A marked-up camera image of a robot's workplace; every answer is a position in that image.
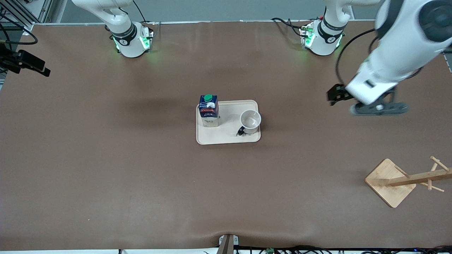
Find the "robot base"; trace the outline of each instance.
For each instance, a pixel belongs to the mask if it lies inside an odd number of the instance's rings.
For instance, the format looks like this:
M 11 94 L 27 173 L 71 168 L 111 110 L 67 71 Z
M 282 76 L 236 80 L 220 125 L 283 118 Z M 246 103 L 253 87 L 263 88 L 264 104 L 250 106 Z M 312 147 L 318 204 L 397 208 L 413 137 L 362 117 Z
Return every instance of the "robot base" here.
M 327 56 L 339 47 L 342 35 L 337 40 L 337 43 L 326 43 L 317 30 L 320 22 L 322 22 L 320 19 L 315 20 L 300 29 L 300 34 L 307 36 L 307 38 L 301 37 L 301 45 L 303 49 L 310 49 L 316 55 Z
M 139 22 L 133 22 L 133 24 L 137 27 L 137 35 L 130 41 L 128 46 L 123 46 L 115 40 L 118 52 L 130 58 L 139 57 L 150 50 L 154 37 L 154 32 L 150 32 L 148 27 L 143 26 Z

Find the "wooden base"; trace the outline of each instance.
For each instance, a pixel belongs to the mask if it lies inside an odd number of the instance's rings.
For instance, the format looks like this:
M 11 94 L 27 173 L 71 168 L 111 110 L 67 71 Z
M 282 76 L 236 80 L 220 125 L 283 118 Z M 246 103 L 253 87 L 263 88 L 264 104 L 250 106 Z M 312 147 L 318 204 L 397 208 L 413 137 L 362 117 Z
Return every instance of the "wooden base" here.
M 385 186 L 389 179 L 404 176 L 394 166 L 390 159 L 384 159 L 364 180 L 392 208 L 396 208 L 416 187 L 416 184 Z

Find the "white mug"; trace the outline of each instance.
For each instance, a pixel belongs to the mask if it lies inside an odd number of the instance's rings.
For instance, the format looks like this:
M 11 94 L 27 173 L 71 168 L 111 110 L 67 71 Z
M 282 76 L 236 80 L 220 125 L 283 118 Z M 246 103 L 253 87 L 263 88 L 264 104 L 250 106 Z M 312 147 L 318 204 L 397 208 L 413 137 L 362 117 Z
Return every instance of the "white mug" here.
M 259 129 L 261 120 L 262 118 L 259 112 L 255 110 L 245 110 L 240 115 L 240 123 L 242 124 L 242 127 L 239 129 L 239 132 L 237 134 L 241 136 L 244 133 L 255 133 Z

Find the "mug handle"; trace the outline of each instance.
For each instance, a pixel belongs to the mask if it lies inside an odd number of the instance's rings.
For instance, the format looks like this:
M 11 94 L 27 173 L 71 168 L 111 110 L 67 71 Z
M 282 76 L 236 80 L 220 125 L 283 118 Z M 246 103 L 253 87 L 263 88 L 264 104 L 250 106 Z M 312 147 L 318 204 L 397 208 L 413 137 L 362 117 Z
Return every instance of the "mug handle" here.
M 239 129 L 239 131 L 237 132 L 236 136 L 242 136 L 242 135 L 245 133 L 244 129 L 245 129 L 245 127 L 242 126 L 242 127 Z

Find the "wooden peg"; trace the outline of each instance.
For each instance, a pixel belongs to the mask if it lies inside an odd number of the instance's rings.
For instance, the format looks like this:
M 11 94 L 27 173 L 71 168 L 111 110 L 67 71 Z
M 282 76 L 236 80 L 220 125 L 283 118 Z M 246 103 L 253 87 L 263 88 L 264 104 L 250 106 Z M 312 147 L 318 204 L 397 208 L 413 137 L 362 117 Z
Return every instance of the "wooden peg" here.
M 437 166 L 438 166 L 438 164 L 436 164 L 436 163 L 433 164 L 433 167 L 432 167 L 432 169 L 430 171 L 435 171 Z
M 426 184 L 426 183 L 420 183 L 420 184 L 422 184 L 423 186 L 428 186 L 428 184 Z M 439 191 L 439 192 L 444 192 L 443 189 L 437 188 L 437 187 L 435 187 L 435 186 L 432 186 L 432 189 L 437 190 L 437 191 Z
M 407 178 L 410 178 L 410 175 L 408 175 L 405 171 L 403 171 L 403 169 L 399 168 L 399 166 L 394 165 L 395 169 L 398 170 L 400 173 L 402 173 L 404 176 L 406 176 Z
M 436 162 L 438 165 L 440 165 L 445 171 L 449 172 L 451 171 L 448 167 L 446 167 L 443 163 L 441 163 L 438 159 L 436 159 L 433 156 L 430 156 L 430 159 Z

